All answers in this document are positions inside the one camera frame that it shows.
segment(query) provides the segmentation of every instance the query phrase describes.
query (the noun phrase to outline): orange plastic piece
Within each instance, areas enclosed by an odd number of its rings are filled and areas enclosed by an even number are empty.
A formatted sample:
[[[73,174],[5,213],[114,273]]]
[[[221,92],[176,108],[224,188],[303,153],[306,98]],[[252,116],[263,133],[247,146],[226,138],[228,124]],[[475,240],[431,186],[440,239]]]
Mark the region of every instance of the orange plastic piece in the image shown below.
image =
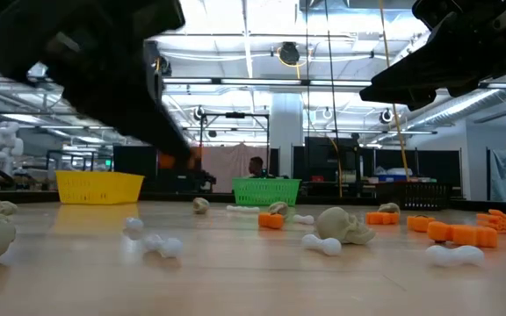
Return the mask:
[[[262,212],[259,214],[259,226],[280,229],[285,225],[285,217],[280,214]]]
[[[462,246],[497,248],[497,231],[491,227],[448,225],[434,221],[429,223],[427,234],[436,242],[452,241]]]
[[[434,218],[423,215],[408,216],[408,229],[411,229],[418,233],[427,233],[429,223],[433,221],[435,221]]]
[[[399,223],[399,213],[368,212],[366,214],[367,225],[397,225]]]
[[[489,210],[489,214],[477,214],[480,226],[491,227],[499,233],[506,233],[506,214],[498,210]]]

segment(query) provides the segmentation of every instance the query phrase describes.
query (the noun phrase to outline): humanoid robot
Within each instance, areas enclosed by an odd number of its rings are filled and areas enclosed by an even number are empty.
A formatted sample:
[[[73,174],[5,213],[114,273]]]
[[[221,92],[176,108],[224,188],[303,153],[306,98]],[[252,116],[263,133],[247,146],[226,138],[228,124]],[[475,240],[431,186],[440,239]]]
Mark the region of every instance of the humanoid robot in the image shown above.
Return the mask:
[[[23,140],[17,137],[17,122],[2,122],[0,125],[0,169],[12,176],[15,157],[23,154]]]

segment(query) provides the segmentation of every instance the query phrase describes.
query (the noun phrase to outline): plastic basket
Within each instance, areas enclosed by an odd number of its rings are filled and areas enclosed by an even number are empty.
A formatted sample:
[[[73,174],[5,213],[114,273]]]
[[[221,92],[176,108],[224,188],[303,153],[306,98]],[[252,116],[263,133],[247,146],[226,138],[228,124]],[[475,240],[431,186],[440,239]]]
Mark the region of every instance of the plastic basket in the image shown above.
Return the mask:
[[[275,202],[286,202],[294,206],[300,180],[234,178],[232,184],[235,202],[238,205],[271,205]]]
[[[378,183],[381,204],[396,203],[402,210],[440,211],[448,208],[452,187],[442,183]]]
[[[120,172],[56,171],[60,201],[64,204],[114,205],[134,203],[144,176]]]

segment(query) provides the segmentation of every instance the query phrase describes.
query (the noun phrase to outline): white wall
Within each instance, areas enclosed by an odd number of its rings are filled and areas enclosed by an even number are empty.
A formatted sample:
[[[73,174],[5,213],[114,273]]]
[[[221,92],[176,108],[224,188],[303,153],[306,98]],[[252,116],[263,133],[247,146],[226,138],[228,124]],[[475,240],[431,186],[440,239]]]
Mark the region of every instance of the white wall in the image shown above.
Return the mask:
[[[487,148],[506,149],[506,126],[475,124],[460,120],[453,127],[438,128],[437,135],[417,135],[407,148],[422,150],[460,150],[462,148],[462,191],[469,200],[488,198]]]
[[[460,120],[452,127],[440,127],[435,135],[415,135],[406,144],[407,150],[457,150],[461,151],[462,194],[470,197],[470,172],[467,164],[466,121]]]

